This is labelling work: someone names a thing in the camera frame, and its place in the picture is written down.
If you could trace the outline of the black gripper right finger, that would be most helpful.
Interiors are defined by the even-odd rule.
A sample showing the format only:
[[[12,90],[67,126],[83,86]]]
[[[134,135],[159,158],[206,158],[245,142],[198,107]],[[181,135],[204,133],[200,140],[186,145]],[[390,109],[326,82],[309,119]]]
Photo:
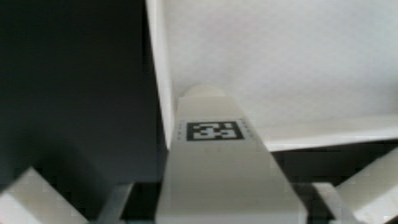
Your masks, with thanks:
[[[294,183],[293,189],[307,210],[305,224],[362,224],[330,183]]]

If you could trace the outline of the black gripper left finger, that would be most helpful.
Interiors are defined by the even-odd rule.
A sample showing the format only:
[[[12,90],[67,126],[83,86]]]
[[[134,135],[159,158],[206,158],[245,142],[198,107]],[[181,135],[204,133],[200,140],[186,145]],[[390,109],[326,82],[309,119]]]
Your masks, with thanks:
[[[94,224],[154,224],[158,195],[158,182],[117,184]]]

